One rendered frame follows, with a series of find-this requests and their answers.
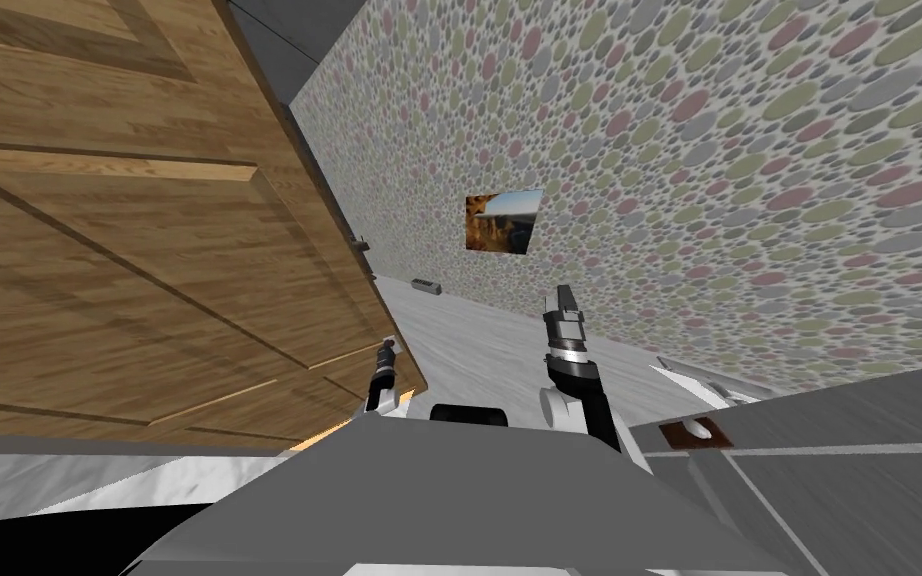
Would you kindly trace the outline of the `brown wooden door leaf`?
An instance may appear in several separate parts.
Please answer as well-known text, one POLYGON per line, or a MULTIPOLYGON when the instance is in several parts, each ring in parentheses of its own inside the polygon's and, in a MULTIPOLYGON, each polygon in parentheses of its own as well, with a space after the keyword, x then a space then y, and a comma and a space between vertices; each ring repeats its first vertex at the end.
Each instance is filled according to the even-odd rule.
POLYGON ((0 0, 0 436, 288 449, 396 327, 227 0, 0 0))

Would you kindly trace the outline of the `white knob on brown plate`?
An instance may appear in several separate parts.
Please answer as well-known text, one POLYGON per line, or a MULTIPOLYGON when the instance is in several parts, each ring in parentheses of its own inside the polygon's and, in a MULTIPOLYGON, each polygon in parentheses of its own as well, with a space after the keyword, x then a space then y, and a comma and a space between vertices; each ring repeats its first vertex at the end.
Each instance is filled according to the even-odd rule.
POLYGON ((660 433, 674 451, 731 449, 723 430, 709 417, 686 418, 659 426, 660 433))

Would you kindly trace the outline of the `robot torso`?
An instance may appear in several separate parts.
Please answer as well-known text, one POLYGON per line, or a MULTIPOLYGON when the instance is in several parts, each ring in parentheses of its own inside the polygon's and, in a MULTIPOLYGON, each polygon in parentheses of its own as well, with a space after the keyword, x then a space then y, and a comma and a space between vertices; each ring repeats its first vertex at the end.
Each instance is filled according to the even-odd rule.
POLYGON ((328 575, 357 564, 788 572, 591 436, 366 415, 181 523, 123 576, 328 575))

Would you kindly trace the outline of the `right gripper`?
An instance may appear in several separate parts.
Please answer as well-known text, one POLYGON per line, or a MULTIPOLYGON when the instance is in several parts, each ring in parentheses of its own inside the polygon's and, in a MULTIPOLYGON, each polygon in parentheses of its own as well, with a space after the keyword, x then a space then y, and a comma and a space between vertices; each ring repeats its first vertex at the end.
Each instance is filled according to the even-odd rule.
POLYGON ((586 352, 584 315, 577 310, 577 300, 570 285, 556 288, 557 310, 542 314, 548 347, 552 352, 586 352))

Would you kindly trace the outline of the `landscape picture on wall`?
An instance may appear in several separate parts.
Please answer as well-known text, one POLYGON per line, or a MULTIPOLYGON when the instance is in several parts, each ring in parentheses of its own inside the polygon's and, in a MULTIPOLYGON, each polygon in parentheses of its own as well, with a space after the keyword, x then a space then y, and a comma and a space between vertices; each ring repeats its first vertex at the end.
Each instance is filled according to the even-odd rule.
POLYGON ((526 255, 542 202, 542 189, 466 196, 465 248, 526 255))

